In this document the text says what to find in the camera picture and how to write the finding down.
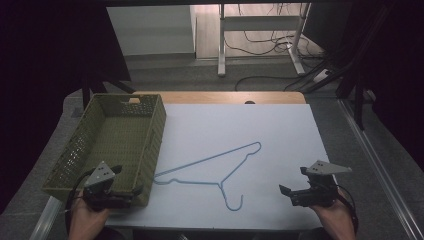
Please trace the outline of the white board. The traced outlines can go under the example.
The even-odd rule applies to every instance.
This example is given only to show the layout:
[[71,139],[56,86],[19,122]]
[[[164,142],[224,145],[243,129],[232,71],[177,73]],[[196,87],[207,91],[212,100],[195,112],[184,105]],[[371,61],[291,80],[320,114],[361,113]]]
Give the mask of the white board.
[[261,151],[220,191],[199,185],[153,184],[144,208],[115,211],[111,226],[151,229],[303,230],[318,226],[315,213],[295,207],[279,186],[308,186],[300,167],[324,161],[324,148],[307,104],[169,104],[156,173],[259,141]]

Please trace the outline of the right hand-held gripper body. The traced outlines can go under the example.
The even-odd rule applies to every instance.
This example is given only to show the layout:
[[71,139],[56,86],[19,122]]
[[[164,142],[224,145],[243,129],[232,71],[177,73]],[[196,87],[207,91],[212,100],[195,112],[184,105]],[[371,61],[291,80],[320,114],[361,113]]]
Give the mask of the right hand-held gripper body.
[[307,178],[309,188],[305,190],[292,191],[290,197],[293,206],[314,206],[330,207],[336,201],[338,190],[334,175],[339,173],[350,173],[350,167],[340,166],[329,162],[317,160],[310,167],[307,167]]

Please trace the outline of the black metal stand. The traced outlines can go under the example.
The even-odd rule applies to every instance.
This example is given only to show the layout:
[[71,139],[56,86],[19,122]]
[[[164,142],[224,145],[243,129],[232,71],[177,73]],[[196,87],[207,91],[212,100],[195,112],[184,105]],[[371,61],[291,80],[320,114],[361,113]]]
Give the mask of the black metal stand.
[[344,77],[338,88],[336,96],[340,99],[347,98],[354,91],[354,114],[353,118],[360,130],[364,130],[362,121],[364,104],[364,83],[360,75]]

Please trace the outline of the white power strip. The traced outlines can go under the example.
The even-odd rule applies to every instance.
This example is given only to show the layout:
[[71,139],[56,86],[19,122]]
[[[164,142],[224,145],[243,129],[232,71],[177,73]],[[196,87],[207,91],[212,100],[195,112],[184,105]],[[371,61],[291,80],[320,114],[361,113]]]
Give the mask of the white power strip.
[[330,70],[328,70],[328,69],[323,69],[320,73],[318,73],[318,74],[314,77],[313,81],[314,81],[315,83],[318,83],[318,82],[322,81],[323,79],[325,79],[326,77],[328,77],[330,74],[331,74],[331,71],[330,71]]

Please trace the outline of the metal floor rail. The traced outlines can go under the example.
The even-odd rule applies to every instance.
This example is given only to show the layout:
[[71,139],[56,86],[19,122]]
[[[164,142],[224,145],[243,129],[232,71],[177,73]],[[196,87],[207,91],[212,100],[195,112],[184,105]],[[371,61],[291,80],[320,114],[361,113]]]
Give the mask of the metal floor rail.
[[349,126],[351,127],[359,145],[361,146],[371,168],[380,182],[380,185],[385,192],[388,201],[390,202],[395,215],[399,219],[402,227],[404,228],[409,240],[424,240],[424,232],[417,224],[415,217],[407,206],[404,198],[401,196],[397,187],[395,186],[392,178],[383,165],[382,159],[376,152],[366,132],[361,130],[356,123],[353,113],[354,111],[349,106],[347,100],[338,100],[340,106]]
[[62,202],[50,197],[42,211],[29,240],[47,240],[47,237],[60,212]]

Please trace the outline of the person's right hand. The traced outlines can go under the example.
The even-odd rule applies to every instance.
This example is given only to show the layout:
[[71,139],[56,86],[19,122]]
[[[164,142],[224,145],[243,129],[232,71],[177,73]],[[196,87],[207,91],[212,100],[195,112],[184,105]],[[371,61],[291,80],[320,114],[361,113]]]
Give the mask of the person's right hand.
[[328,234],[336,232],[355,234],[349,209],[340,200],[337,200],[331,207],[314,205],[311,206],[311,209],[317,214]]

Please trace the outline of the white cabinet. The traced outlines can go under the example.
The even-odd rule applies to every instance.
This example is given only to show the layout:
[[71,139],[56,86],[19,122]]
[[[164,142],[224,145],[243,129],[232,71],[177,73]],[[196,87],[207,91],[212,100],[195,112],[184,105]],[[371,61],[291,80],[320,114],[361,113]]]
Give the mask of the white cabinet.
[[108,7],[107,12],[125,56],[195,53],[189,5]]

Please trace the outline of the green plastic basket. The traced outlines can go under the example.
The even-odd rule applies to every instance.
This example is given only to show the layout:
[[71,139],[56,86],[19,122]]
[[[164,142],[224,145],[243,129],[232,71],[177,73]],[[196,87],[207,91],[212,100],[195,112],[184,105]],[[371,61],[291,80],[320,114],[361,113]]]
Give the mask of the green plastic basket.
[[[131,204],[148,205],[166,111],[158,94],[96,94],[48,175],[43,190],[65,201],[77,179],[104,161],[122,165],[112,191],[132,196]],[[132,190],[144,185],[143,193]]]

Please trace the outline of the white metal desk frame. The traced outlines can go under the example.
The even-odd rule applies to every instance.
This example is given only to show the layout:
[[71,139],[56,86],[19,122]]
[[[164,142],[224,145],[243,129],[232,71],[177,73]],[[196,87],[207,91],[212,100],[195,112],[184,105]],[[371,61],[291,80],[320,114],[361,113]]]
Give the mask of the white metal desk frame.
[[298,55],[298,43],[304,29],[307,14],[310,8],[309,3],[305,3],[300,8],[298,16],[225,16],[225,5],[219,5],[219,48],[218,48],[218,75],[224,77],[226,74],[225,57],[225,33],[234,31],[292,31],[294,39],[287,44],[288,53],[293,66],[298,75],[305,75],[306,72]]

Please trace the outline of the blue wire clothes hanger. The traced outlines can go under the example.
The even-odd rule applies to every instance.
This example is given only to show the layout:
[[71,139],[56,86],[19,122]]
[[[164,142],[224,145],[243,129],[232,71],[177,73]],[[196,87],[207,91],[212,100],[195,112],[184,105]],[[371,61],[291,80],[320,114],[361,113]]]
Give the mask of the blue wire clothes hanger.
[[232,206],[227,198],[225,183],[253,156],[262,149],[259,141],[217,153],[206,158],[160,171],[154,175],[157,185],[199,185],[215,187],[220,191],[226,208],[238,211],[242,208],[244,195]]

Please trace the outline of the person's left hand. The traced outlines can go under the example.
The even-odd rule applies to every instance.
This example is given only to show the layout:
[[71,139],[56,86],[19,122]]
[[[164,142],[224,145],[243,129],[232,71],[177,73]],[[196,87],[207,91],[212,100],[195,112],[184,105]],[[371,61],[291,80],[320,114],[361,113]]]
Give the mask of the person's left hand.
[[96,212],[87,205],[82,196],[83,193],[80,192],[72,205],[68,237],[77,234],[98,236],[109,217],[109,209]]

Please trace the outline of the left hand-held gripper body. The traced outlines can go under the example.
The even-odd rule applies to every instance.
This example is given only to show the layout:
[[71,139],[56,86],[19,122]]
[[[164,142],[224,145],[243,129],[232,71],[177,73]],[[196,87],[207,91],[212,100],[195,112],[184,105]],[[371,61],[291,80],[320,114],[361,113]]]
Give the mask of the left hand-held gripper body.
[[112,191],[117,174],[102,161],[84,183],[83,199],[94,211],[103,209],[124,209],[131,206],[132,196]]

